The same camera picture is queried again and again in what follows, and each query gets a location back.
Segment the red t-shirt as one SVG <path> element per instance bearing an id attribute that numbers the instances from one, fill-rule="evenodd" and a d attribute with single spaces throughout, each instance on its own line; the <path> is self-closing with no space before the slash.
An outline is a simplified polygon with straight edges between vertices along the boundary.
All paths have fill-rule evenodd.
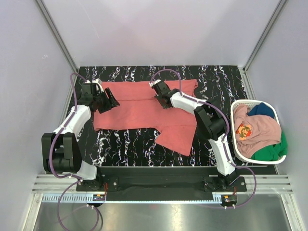
<path id="1" fill-rule="evenodd" d="M 154 128 L 155 142 L 184 156 L 189 156 L 196 130 L 195 116 L 179 108 L 164 109 L 147 81 L 103 82 L 118 107 L 105 113 L 95 112 L 93 126 L 100 129 L 125 130 Z"/>

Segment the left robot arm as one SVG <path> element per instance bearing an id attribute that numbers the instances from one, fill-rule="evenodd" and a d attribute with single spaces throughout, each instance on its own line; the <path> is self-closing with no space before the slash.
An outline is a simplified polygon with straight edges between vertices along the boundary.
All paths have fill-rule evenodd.
<path id="1" fill-rule="evenodd" d="M 94 113 L 105 113 L 119 105 L 111 90 L 103 88 L 101 80 L 82 84 L 81 95 L 63 123 L 41 138 L 44 170 L 57 178 L 87 180 L 91 189 L 100 190 L 104 179 L 97 175 L 97 167 L 82 160 L 77 136 Z"/>

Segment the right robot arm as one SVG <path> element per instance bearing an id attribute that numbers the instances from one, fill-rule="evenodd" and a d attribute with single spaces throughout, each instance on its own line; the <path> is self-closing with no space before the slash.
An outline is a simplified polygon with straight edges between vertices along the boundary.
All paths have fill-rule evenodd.
<path id="1" fill-rule="evenodd" d="M 231 190 L 239 174 L 231 159 L 227 138 L 230 126 L 224 113 L 211 103 L 189 96 L 179 89 L 170 89 L 164 81 L 156 80 L 149 85 L 155 90 L 155 98 L 163 108 L 179 108 L 195 116 L 197 128 L 209 141 L 217 162 L 218 176 L 205 185 L 212 190 Z"/>

